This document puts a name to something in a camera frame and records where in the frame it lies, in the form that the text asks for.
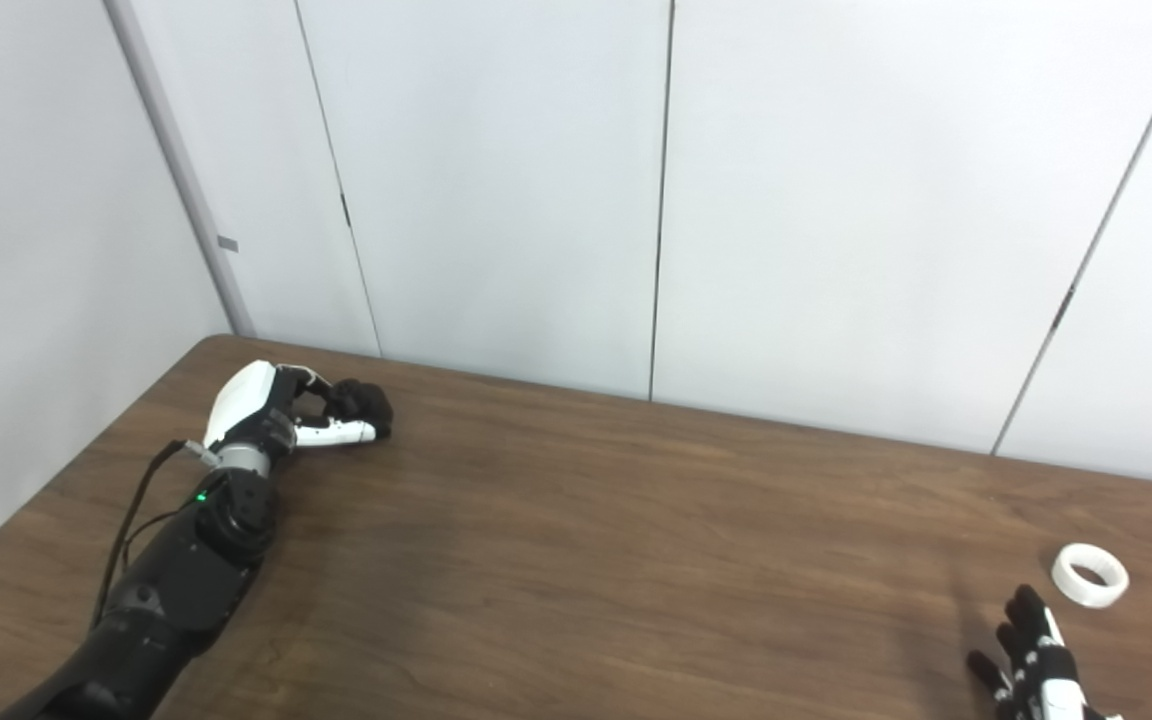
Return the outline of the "white and black right hand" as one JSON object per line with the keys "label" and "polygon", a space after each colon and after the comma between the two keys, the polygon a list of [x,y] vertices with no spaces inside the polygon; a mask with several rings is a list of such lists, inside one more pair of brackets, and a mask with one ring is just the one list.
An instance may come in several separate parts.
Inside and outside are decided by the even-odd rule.
{"label": "white and black right hand", "polygon": [[1032,585],[1015,589],[1005,615],[995,638],[1007,666],[979,650],[965,657],[967,669],[992,698],[995,719],[1120,719],[1087,702],[1075,655]]}

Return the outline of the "white and black left hand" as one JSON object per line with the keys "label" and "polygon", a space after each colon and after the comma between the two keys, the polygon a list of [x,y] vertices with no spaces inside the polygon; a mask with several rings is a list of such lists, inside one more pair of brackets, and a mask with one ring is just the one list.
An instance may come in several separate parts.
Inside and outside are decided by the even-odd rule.
{"label": "white and black left hand", "polygon": [[393,420],[376,384],[329,382],[303,365],[253,361],[223,384],[197,454],[211,468],[268,477],[298,448],[376,442],[391,435]]}

